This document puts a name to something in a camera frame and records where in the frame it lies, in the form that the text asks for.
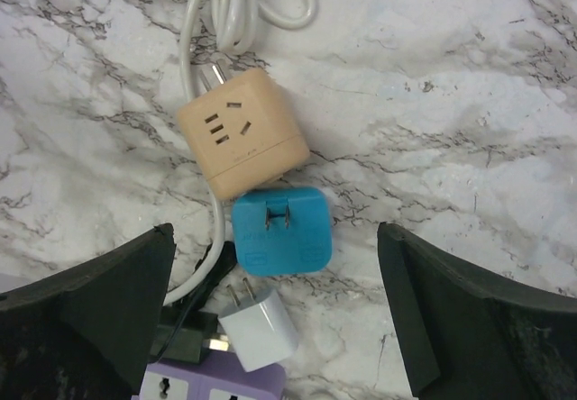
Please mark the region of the beige cube socket adapter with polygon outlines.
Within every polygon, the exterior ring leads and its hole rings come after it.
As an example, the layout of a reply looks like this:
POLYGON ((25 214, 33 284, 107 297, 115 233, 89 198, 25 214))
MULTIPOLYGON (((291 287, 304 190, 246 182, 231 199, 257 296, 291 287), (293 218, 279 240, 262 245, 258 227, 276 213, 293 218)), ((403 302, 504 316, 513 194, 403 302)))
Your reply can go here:
POLYGON ((219 201, 270 183, 310 156, 292 106, 261 68, 184 105, 177 122, 219 201))

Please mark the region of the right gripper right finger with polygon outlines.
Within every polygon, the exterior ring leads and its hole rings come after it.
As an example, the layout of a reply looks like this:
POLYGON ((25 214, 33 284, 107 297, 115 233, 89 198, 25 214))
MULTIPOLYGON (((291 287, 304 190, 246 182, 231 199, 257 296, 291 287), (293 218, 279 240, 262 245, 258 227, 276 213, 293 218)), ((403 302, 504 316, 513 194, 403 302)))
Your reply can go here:
POLYGON ((576 301, 518 283, 393 223, 378 259, 412 396, 574 399, 576 301))

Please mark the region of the purple power strip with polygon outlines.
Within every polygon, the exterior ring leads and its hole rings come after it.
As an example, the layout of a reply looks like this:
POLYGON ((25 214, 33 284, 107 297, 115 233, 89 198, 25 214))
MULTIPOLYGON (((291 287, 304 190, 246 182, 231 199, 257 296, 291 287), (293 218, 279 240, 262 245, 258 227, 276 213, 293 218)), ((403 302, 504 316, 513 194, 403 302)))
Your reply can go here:
POLYGON ((271 364, 251 372, 229 352, 215 351, 200 364, 163 360, 150 364, 135 399, 280 399, 286 371, 271 364))

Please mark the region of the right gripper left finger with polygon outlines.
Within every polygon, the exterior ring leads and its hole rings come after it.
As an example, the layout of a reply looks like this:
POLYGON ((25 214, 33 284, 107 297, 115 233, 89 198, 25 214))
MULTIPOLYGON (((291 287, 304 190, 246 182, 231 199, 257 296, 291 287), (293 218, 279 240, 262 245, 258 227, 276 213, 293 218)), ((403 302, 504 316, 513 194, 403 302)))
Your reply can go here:
POLYGON ((141 388, 176 252, 164 223, 32 282, 1 276, 3 399, 130 399, 141 388))

